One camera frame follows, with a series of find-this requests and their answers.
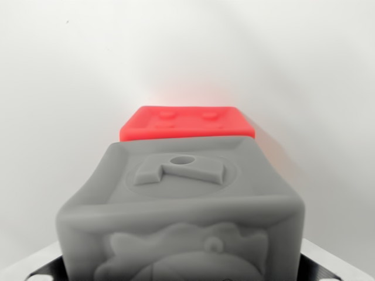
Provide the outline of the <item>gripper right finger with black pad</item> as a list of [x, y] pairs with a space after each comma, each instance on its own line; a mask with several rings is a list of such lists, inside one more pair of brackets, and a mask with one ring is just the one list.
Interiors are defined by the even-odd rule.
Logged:
[[303, 238], [297, 280], [374, 280], [369, 274]]

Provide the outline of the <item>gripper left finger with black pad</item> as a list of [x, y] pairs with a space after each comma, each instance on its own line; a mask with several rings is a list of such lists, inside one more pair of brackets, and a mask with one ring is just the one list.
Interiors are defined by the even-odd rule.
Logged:
[[68, 280], [58, 242], [1, 271], [1, 280]]

